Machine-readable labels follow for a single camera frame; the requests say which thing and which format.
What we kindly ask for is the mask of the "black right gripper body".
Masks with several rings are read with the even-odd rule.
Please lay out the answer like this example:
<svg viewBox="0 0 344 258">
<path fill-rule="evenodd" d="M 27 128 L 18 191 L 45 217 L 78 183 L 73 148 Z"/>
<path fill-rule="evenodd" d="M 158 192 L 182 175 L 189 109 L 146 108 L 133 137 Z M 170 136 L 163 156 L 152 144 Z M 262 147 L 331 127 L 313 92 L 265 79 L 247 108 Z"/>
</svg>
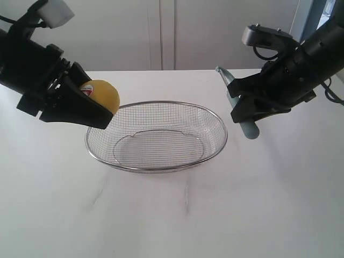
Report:
<svg viewBox="0 0 344 258">
<path fill-rule="evenodd" d="M 315 98 L 314 88 L 329 79 L 329 44 L 296 43 L 266 64 L 260 73 L 260 114 L 290 112 L 301 102 Z"/>
</svg>

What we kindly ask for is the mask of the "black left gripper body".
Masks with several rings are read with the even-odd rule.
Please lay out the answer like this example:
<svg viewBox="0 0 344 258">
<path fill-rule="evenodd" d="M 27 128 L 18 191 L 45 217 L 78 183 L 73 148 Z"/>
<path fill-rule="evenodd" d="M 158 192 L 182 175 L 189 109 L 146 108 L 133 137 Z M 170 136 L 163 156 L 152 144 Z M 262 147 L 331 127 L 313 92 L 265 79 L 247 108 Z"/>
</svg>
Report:
<svg viewBox="0 0 344 258">
<path fill-rule="evenodd" d="M 1 30 L 1 85 L 21 94 L 17 109 L 34 117 L 44 109 L 48 89 L 70 67 L 62 54 Z"/>
</svg>

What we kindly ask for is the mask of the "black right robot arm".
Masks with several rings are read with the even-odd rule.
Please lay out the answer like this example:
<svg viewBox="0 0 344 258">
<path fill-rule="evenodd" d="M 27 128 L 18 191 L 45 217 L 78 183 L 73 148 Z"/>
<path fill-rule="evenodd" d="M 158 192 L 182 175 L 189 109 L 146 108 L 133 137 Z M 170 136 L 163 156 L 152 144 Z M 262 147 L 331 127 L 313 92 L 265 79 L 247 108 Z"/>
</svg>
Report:
<svg viewBox="0 0 344 258">
<path fill-rule="evenodd" d="M 229 95 L 239 99 L 231 112 L 234 123 L 288 113 L 315 98 L 313 90 L 319 85 L 330 101 L 343 104 L 325 83 L 343 69 L 343 1 L 336 1 L 329 20 L 302 43 L 260 25 L 247 26 L 242 42 L 254 51 L 264 48 L 276 55 L 264 58 L 259 73 L 236 78 L 227 86 Z"/>
</svg>

